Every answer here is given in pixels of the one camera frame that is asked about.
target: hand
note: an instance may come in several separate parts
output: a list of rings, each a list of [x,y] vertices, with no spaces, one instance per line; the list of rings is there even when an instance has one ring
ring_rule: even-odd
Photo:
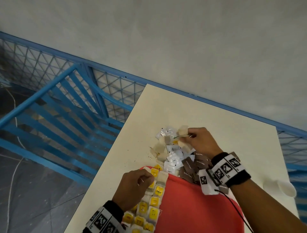
[[[132,209],[145,195],[146,189],[154,182],[154,176],[145,169],[125,173],[112,198],[124,212]]]
[[[197,152],[206,155],[209,159],[223,152],[205,127],[188,128],[188,133],[196,136],[181,137],[179,140],[184,143],[189,143]]]

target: white wall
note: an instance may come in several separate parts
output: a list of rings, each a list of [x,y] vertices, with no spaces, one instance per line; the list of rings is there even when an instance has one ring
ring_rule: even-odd
[[[305,0],[0,1],[0,30],[307,130]]]

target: left hand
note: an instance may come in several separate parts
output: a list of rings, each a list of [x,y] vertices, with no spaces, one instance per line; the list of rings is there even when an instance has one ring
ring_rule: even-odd
[[[145,169],[130,171],[122,180],[112,198],[124,212],[132,209],[145,195],[146,189],[154,182],[154,176]]]

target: black cable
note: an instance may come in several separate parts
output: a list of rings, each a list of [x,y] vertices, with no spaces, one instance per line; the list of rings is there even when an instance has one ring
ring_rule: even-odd
[[[227,197],[227,195],[226,195],[225,193],[223,193],[222,191],[220,191],[220,190],[215,189],[214,191],[220,192],[220,193],[223,194],[225,197]],[[243,216],[240,214],[239,210],[236,208],[235,204],[232,203],[232,201],[230,200],[229,197],[227,197],[227,199],[231,202],[231,204],[233,205],[233,207],[235,208],[235,210],[237,211],[237,213],[239,214],[239,216],[242,218],[243,222],[244,222],[245,225],[248,227],[248,229],[249,229],[252,233],[254,233],[253,230],[250,228],[250,226],[247,224],[247,222],[244,220]]]

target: table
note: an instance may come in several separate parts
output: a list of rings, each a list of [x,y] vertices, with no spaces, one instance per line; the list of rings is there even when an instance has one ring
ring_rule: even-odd
[[[181,125],[206,127],[222,150],[236,152],[259,186],[267,178],[289,181],[274,126],[147,84],[65,233],[83,230],[93,213],[111,200],[123,173],[154,166],[149,149],[157,143],[155,135],[162,127]],[[274,198],[298,216],[293,198]]]

